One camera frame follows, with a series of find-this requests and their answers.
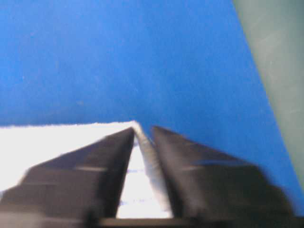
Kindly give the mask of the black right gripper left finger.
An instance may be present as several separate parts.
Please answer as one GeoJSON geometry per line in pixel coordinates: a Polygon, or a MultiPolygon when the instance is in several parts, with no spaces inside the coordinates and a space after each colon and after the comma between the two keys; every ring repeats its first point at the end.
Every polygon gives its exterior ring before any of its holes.
{"type": "Polygon", "coordinates": [[[33,166],[0,201],[3,228],[96,228],[115,218],[135,132],[127,128],[33,166]]]}

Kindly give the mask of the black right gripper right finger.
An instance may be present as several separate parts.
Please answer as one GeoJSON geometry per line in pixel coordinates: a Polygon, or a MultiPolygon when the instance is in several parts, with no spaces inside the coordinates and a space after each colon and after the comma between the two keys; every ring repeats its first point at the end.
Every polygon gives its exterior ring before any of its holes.
{"type": "Polygon", "coordinates": [[[284,192],[261,169],[160,126],[152,129],[173,213],[198,228],[294,228],[284,192]]]}

